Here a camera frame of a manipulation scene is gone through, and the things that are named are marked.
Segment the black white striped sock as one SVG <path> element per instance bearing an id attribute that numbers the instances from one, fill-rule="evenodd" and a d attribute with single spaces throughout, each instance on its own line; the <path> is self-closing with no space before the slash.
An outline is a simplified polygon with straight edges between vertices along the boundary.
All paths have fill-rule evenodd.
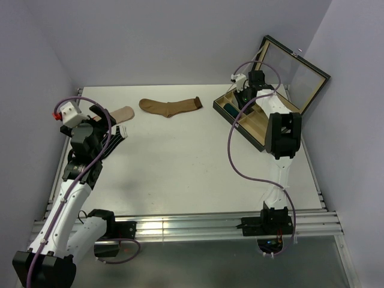
<path id="1" fill-rule="evenodd" d="M 112 135 L 110 137 L 110 142 L 101 156 L 101 160 L 107 158 L 116 147 L 123 142 L 128 137 L 127 129 L 125 126 L 116 125 L 112 128 Z"/>

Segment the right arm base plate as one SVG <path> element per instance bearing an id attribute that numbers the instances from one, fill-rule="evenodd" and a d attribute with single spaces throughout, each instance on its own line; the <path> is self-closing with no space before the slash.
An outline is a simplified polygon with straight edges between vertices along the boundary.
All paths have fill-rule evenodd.
<path id="1" fill-rule="evenodd" d="M 293 223 L 289 218 L 286 223 L 267 223 L 261 217 L 243 217 L 241 223 L 236 226 L 242 230 L 243 236 L 271 236 L 271 235 L 291 235 L 293 233 Z"/>

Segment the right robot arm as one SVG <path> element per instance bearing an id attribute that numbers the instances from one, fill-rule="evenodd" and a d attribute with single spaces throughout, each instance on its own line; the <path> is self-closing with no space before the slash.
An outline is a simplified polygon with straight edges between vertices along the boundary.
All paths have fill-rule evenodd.
<path id="1" fill-rule="evenodd" d="M 271 156 L 270 179 L 261 182 L 271 184 L 263 203 L 260 228 L 267 234 L 274 233 L 287 216 L 288 205 L 292 203 L 286 191 L 292 160 L 301 145 L 302 118 L 298 112 L 291 111 L 280 100 L 277 88 L 265 83 L 265 75 L 257 70 L 250 76 L 231 75 L 236 85 L 233 93 L 240 114 L 250 106 L 258 105 L 268 118 L 265 134 L 265 151 Z"/>

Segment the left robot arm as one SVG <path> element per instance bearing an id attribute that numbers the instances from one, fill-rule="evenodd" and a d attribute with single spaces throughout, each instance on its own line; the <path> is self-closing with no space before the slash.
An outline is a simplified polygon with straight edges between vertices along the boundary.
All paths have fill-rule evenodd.
<path id="1" fill-rule="evenodd" d="M 23 287 L 71 287 L 76 265 L 100 238 L 111 239 L 117 225 L 112 211 L 94 209 L 77 232 L 72 228 L 103 169 L 102 157 L 116 124 L 99 105 L 90 107 L 99 116 L 84 115 L 76 103 L 67 102 L 54 112 L 61 132 L 71 139 L 71 153 L 64 169 L 59 196 L 37 237 L 26 251 L 13 257 L 14 270 Z"/>

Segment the brown long sock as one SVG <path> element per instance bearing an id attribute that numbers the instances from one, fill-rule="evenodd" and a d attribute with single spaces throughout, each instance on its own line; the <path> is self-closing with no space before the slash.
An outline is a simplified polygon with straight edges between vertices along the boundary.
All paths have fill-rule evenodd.
<path id="1" fill-rule="evenodd" d="M 139 101 L 139 107 L 150 114 L 171 118 L 181 113 L 199 110 L 203 105 L 199 97 L 166 103 L 144 98 Z"/>

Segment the green christmas bear sock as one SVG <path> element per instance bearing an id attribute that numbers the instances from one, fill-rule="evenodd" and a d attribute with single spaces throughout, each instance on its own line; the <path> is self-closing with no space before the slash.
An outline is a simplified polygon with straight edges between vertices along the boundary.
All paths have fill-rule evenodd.
<path id="1" fill-rule="evenodd" d="M 239 111 L 230 103 L 226 103 L 223 109 L 230 114 L 234 119 L 239 115 Z"/>

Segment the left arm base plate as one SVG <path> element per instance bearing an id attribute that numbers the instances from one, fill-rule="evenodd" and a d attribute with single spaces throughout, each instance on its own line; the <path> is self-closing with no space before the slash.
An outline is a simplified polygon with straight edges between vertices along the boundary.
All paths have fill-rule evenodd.
<path id="1" fill-rule="evenodd" d="M 106 233 L 101 239 L 134 239 L 136 235 L 136 221 L 119 221 L 107 225 Z"/>

